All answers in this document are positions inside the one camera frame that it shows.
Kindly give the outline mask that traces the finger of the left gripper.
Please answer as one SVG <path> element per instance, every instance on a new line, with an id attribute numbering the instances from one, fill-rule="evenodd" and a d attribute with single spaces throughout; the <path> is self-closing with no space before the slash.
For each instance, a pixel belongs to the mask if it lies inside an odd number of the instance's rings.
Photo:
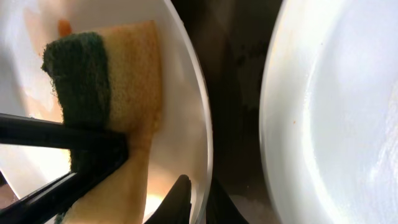
<path id="1" fill-rule="evenodd" d="M 1 210 L 1 223 L 45 223 L 120 168 L 128 156 L 126 137 L 107 130 L 77 129 L 60 123 L 1 115 L 1 143 L 87 152 L 87 169 L 65 174 Z"/>

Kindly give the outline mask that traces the green and yellow sponge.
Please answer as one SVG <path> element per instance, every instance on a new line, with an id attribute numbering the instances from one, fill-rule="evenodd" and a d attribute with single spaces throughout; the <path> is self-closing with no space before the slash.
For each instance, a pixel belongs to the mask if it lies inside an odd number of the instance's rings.
<path id="1" fill-rule="evenodd" d="M 45 46 L 42 70 L 52 80 L 67 126 L 126 135 L 127 161 L 78 199 L 60 223 L 141 223 L 152 138 L 162 118 L 157 27 L 143 21 L 70 34 Z"/>

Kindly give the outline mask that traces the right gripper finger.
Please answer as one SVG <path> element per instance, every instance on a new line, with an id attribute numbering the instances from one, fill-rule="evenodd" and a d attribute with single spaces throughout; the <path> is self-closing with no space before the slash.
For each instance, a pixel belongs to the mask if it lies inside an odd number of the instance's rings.
<path id="1" fill-rule="evenodd" d="M 192 183 L 181 175 L 145 224 L 189 224 Z"/>

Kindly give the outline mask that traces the white plate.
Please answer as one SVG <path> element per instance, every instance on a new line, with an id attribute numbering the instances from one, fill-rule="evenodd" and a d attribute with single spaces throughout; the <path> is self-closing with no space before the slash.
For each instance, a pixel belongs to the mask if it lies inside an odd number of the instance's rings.
<path id="1" fill-rule="evenodd" d="M 185 174 L 192 181 L 190 221 L 203 223 L 213 167 L 210 107 L 195 50 L 170 1 L 1 0 L 1 112 L 62 121 L 50 78 L 41 69 L 43 49 L 59 37 L 62 19 L 74 32 L 156 22 L 164 100 L 150 151 L 144 216 L 155 212 L 177 177 Z"/>
<path id="2" fill-rule="evenodd" d="M 397 1 L 284 1 L 259 137 L 280 222 L 396 223 Z"/>

